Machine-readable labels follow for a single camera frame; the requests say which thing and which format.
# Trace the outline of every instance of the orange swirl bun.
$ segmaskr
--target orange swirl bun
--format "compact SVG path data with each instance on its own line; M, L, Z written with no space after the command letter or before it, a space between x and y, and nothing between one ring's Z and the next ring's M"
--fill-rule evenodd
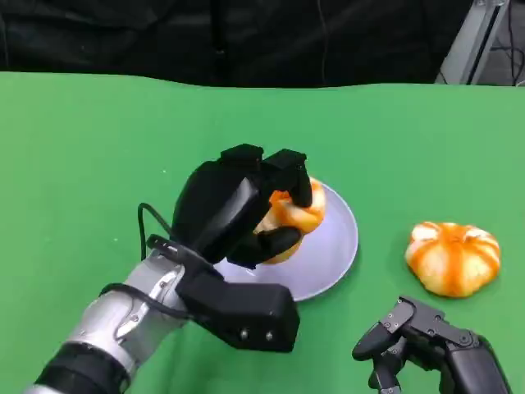
M270 197L272 207L258 224L255 232L270 231L283 226L297 227L303 235L315 230L325 217L326 198L321 182L311 177L310 185L312 186L312 205L308 208L294 205L288 192L274 192ZM302 238L287 251L278 254L265 263L275 264L287 260L299 248L301 241Z
M412 231L405 257L425 288L440 296L468 297L500 270L500 246L475 226L424 222Z

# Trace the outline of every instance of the robotic hand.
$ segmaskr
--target robotic hand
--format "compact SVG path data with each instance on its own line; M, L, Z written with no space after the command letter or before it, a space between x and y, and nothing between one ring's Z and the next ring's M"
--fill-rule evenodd
M441 394L510 394L510 386L487 339L451 326L445 314L401 296L395 307L355 346L358 361L373 361L368 386L399 394L396 374L410 360L440 370Z
M274 190L308 207L306 156L240 145L205 162L177 201L170 239L151 236L152 253L123 284L106 286L25 394L121 394L162 339L192 319L238 349L289 352L299 329L290 291L224 281L224 257L254 268L295 244L299 230L254 235Z

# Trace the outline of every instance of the black cable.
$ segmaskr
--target black cable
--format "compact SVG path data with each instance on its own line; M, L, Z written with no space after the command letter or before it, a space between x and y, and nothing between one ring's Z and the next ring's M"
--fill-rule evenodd
M512 85L515 86L518 83L519 76L516 76L514 72L514 30L512 28L512 0L509 0L509 7L507 10L507 29L509 30L510 39L510 74L512 76Z
M443 75L443 71L440 70L440 76L441 78L443 78L443 82L445 82L445 85L448 85L449 83L447 82L445 76Z
M7 48L7 27L6 22L3 19L3 15L0 12L0 31L2 32L2 46L3 55L6 62L6 69L9 69L9 49Z
M511 50L513 50L512 47L504 46L504 45L500 45L499 47L492 47L491 48L491 51L504 51L505 55L509 58L510 61L512 61L512 58L509 55L509 52ZM520 63L517 63L516 61L514 61L514 63L513 63L515 66L518 67L518 74L516 74L516 81L518 81L519 77L523 73L523 69L525 69L525 52L521 48L514 48L514 51L519 53L519 55L521 57L521 62Z
M119 291L120 293L127 294L128 296L136 298L137 300L141 300L144 303L146 303L151 309L154 309L161 314L165 314L166 316L170 316L171 318L179 318L179 319L194 320L194 321L203 321L205 319L204 317L190 314L182 310L168 308L164 304L161 304L157 300L154 300L153 298L151 298L149 295L143 293L136 287L129 286L124 283L110 283L109 285L106 285L102 289L102 291L100 292L100 295L103 296L109 291Z
M155 210L149 204L140 203L137 209L137 215L139 218L139 233L140 233L140 260L146 258L146 231L144 230L144 210L151 213L151 215L157 220L158 224L162 226L165 232L171 236L171 227L167 222L162 218L159 212Z

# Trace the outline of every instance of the green tablecloth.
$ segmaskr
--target green tablecloth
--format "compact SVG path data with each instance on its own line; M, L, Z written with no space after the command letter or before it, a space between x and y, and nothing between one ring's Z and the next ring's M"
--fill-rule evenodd
M357 261L338 286L301 304L292 354L233 350L189 325L166 339L131 392L370 392L371 364L350 352L407 294L486 335L523 393L524 104L520 89L242 90L1 74L2 392L31 383L84 307L138 262L137 204L169 218L199 163L249 142L308 154L309 171L356 215ZM403 257L423 220L493 232L499 279L467 300L427 294ZM408 365L399 377L407 393L438 390L437 372Z

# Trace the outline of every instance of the round plate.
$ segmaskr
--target round plate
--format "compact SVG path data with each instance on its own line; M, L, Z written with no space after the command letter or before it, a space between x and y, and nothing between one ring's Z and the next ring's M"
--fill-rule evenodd
M215 268L227 282L278 283L301 301L334 286L349 270L358 249L358 227L346 202L323 184L326 212L321 226L304 237L292 257L283 263L259 264L254 270L226 259Z

